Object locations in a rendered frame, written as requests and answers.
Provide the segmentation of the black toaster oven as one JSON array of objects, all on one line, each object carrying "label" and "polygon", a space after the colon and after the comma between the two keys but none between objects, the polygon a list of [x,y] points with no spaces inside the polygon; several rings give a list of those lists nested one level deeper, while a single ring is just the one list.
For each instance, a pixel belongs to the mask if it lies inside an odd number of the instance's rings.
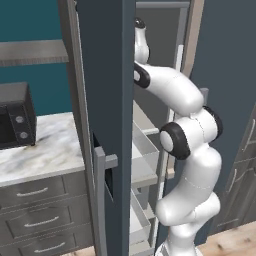
[{"label": "black toaster oven", "polygon": [[28,83],[0,84],[0,150],[34,145],[36,126]]}]

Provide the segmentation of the grey drawer front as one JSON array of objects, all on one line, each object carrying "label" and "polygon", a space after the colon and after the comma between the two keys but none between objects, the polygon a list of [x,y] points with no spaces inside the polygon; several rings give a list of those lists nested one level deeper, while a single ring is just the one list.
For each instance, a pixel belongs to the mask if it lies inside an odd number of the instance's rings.
[{"label": "grey drawer front", "polygon": [[[52,219],[55,216],[60,218],[52,223],[26,228],[26,223],[37,223]],[[7,229],[12,238],[19,238],[35,233],[43,232],[49,229],[58,228],[71,224],[71,212],[68,206],[43,206],[39,209],[19,210],[0,217],[0,225]]]},{"label": "grey drawer front", "polygon": [[[66,244],[61,248],[45,253],[34,253],[36,249],[49,248],[62,242],[66,242]],[[76,247],[75,236],[73,233],[69,233],[27,240],[10,246],[0,247],[0,256],[60,256],[61,254],[72,251]]]},{"label": "grey drawer front", "polygon": [[[42,194],[28,197],[16,196],[17,193],[37,191],[45,187],[48,187],[48,191]],[[6,209],[16,205],[29,204],[32,202],[41,201],[64,194],[65,187],[63,178],[61,176],[20,183],[12,186],[6,186],[0,188],[0,209]]]}]

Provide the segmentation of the dark blue-grey fridge door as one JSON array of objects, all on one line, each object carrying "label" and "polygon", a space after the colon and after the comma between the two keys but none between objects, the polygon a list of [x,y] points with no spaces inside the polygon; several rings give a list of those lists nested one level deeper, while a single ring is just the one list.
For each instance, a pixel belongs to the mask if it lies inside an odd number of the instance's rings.
[{"label": "dark blue-grey fridge door", "polygon": [[[256,104],[256,0],[205,0],[191,80],[209,89],[207,105],[223,122],[212,144],[223,158],[214,189],[220,198]],[[213,235],[214,218],[197,233],[196,244]]]},{"label": "dark blue-grey fridge door", "polygon": [[85,90],[94,149],[115,154],[105,171],[107,256],[129,256],[135,0],[78,0]]}]

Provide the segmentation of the grey fridge interior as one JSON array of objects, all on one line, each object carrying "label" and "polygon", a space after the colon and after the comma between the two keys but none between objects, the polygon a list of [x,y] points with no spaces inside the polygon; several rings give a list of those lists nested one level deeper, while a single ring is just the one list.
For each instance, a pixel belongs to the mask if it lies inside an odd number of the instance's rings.
[{"label": "grey fridge interior", "polygon": [[[149,63],[153,66],[178,68],[182,62],[189,0],[139,0],[136,16],[146,24],[146,41],[150,48]],[[147,240],[130,244],[129,256],[153,256],[158,221],[154,214],[156,202],[163,195],[169,156],[161,147],[159,129],[173,119],[173,113],[153,94],[134,88],[133,123],[159,150],[155,173],[139,171],[131,174],[132,192],[151,224]]]}]

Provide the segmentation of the grey cupboard run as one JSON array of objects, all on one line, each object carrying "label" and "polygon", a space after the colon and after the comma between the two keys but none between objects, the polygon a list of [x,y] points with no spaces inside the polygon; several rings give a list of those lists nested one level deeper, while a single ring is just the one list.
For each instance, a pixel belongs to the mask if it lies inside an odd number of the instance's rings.
[{"label": "grey cupboard run", "polygon": [[256,104],[220,199],[210,234],[256,220]]}]

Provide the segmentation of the grey wall shelf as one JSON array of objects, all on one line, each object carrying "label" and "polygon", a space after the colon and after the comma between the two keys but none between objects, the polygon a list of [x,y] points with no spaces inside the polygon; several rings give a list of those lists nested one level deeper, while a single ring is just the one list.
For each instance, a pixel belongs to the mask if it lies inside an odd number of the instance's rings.
[{"label": "grey wall shelf", "polygon": [[62,40],[0,42],[0,67],[66,63]]}]

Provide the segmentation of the clear fridge drawer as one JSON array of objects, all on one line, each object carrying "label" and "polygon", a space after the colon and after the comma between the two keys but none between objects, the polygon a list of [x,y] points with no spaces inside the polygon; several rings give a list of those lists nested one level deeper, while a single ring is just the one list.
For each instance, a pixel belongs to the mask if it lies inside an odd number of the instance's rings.
[{"label": "clear fridge drawer", "polygon": [[159,150],[152,141],[133,123],[132,132],[132,173],[155,173]]},{"label": "clear fridge drawer", "polygon": [[136,244],[147,240],[150,233],[151,224],[144,214],[144,211],[138,202],[134,192],[131,192],[130,198],[130,229],[129,242]]}]

